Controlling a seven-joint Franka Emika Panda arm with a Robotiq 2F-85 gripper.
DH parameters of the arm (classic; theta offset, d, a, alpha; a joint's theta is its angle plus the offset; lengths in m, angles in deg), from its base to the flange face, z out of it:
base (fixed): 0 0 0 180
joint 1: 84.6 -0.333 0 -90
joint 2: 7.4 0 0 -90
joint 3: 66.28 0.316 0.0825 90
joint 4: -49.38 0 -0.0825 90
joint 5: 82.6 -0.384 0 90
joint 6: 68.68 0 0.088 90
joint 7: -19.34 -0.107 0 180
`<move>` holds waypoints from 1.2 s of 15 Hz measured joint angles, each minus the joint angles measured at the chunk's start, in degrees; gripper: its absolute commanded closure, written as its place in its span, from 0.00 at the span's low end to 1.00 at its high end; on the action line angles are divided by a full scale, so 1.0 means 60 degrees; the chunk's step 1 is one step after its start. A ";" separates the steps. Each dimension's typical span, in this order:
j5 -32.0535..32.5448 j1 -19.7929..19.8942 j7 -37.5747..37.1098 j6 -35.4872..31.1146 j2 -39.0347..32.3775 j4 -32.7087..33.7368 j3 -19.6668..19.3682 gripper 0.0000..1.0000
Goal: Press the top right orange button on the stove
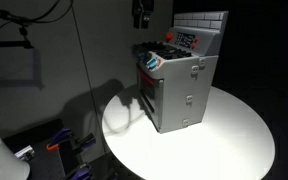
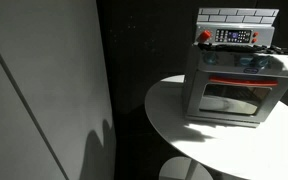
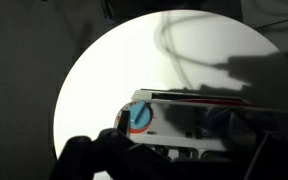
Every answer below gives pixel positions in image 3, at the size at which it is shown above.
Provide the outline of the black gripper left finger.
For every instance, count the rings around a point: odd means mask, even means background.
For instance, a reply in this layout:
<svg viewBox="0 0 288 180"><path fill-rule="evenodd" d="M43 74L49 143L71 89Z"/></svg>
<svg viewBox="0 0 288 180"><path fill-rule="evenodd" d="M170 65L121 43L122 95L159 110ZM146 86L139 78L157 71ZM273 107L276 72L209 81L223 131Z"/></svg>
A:
<svg viewBox="0 0 288 180"><path fill-rule="evenodd" d="M118 126L101 131L94 141L87 136L69 139L49 180L92 180L103 171L114 180L169 180L170 163L126 136L130 117L123 111Z"/></svg>

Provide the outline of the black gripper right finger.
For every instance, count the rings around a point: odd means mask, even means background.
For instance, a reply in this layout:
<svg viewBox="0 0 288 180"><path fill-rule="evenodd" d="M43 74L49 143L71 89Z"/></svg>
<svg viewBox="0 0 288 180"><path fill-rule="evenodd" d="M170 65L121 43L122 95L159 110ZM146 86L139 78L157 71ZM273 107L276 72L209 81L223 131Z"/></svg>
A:
<svg viewBox="0 0 288 180"><path fill-rule="evenodd" d="M288 180L288 138L272 133L259 136L243 180Z"/></svg>

